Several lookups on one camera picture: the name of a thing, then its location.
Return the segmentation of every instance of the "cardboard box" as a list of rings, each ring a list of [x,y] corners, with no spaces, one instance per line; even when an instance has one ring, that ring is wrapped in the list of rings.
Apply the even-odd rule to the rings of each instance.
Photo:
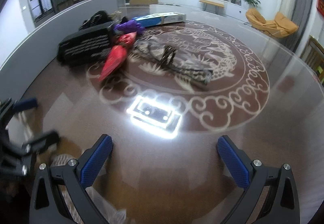
[[[186,21],[186,14],[179,12],[156,13],[147,16],[134,17],[133,19],[140,23],[141,26],[147,28],[168,23],[184,22]]]
[[[130,0],[129,4],[158,4],[159,0]]]

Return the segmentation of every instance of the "round table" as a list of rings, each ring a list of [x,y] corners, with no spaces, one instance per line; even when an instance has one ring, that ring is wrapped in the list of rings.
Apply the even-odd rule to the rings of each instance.
[[[210,84],[196,86],[136,53],[104,84],[97,80],[101,63],[68,69],[53,60],[23,97],[41,103],[31,128],[58,130],[57,151],[76,158],[102,133],[113,138],[94,188],[116,210],[126,209],[125,223],[220,223],[243,191],[217,155],[223,134],[251,159],[290,164],[307,223],[324,199],[324,97],[312,70],[232,18],[170,5],[120,10],[128,18],[185,13],[185,23],[148,28],[139,39],[176,47],[177,65],[208,65]],[[181,119],[168,131],[135,123],[138,97],[171,106]]]

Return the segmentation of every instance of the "glowing light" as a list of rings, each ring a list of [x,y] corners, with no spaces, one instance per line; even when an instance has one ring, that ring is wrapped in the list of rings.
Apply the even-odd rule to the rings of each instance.
[[[143,96],[135,98],[127,113],[133,124],[166,139],[177,136],[182,120],[182,115],[171,106]]]

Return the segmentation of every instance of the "blue gripper pad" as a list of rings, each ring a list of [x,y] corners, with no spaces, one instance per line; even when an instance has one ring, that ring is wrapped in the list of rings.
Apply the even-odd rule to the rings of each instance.
[[[251,160],[246,153],[236,147],[227,135],[218,138],[217,151],[238,187],[247,190],[253,174]]]
[[[79,180],[85,189],[92,186],[100,169],[112,150],[112,139],[109,135],[103,134],[92,148],[87,149],[79,158]]]
[[[38,107],[38,102],[36,98],[30,98],[27,100],[16,101],[12,106],[14,113],[29,110]]]

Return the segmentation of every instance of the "yellow bench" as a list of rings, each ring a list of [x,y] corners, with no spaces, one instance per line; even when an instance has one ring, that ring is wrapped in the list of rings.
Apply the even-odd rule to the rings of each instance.
[[[214,5],[215,6],[215,14],[217,14],[218,8],[224,8],[224,5],[223,4],[216,3],[216,2],[213,2],[213,1],[199,0],[199,2],[200,3],[204,3],[204,11],[206,11],[206,8],[207,8],[207,5],[208,4]]]

